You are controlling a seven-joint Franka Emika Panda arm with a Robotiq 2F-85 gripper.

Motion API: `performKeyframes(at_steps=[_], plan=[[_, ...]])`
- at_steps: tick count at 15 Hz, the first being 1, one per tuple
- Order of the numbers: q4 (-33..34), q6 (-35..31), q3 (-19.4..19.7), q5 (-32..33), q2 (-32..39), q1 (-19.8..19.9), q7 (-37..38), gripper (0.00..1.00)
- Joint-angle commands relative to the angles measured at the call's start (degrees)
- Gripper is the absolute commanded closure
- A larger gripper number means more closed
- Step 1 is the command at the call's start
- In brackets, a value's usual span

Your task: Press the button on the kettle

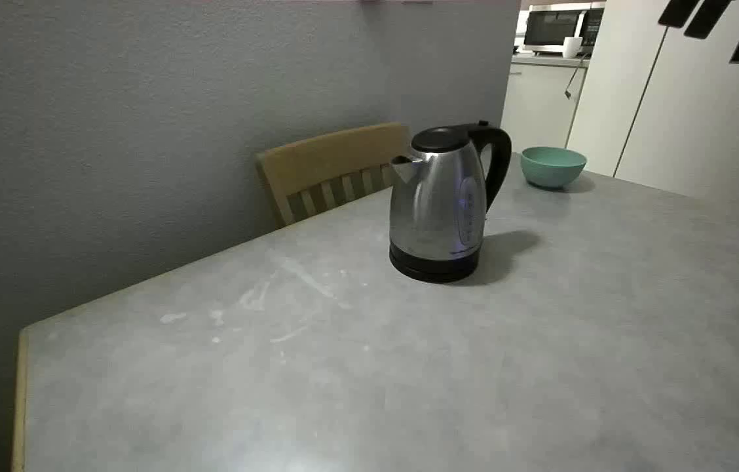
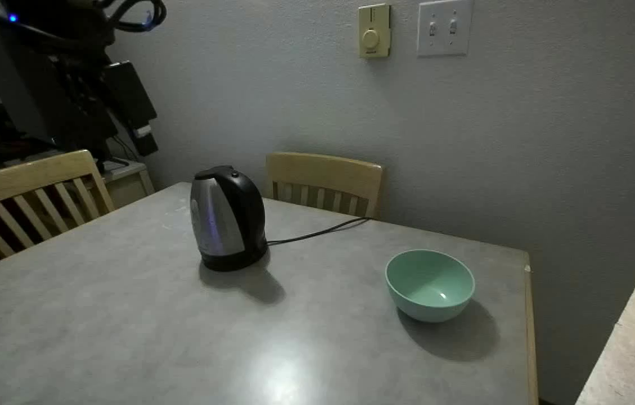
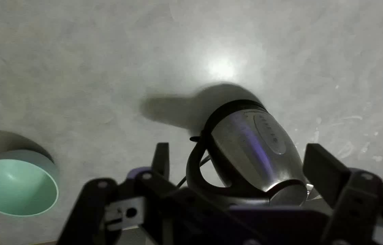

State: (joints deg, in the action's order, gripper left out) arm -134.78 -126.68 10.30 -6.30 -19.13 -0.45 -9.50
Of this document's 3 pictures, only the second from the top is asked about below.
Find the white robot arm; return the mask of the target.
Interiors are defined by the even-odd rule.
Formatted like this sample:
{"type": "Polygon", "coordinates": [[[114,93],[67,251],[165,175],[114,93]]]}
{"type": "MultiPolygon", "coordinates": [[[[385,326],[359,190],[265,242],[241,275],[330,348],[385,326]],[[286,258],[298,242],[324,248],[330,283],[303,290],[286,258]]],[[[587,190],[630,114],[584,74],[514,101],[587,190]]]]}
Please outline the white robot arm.
{"type": "Polygon", "coordinates": [[[20,130],[64,150],[101,158],[125,129],[141,156],[155,152],[159,110],[108,48],[165,17],[165,0],[0,0],[0,101],[20,130]]]}

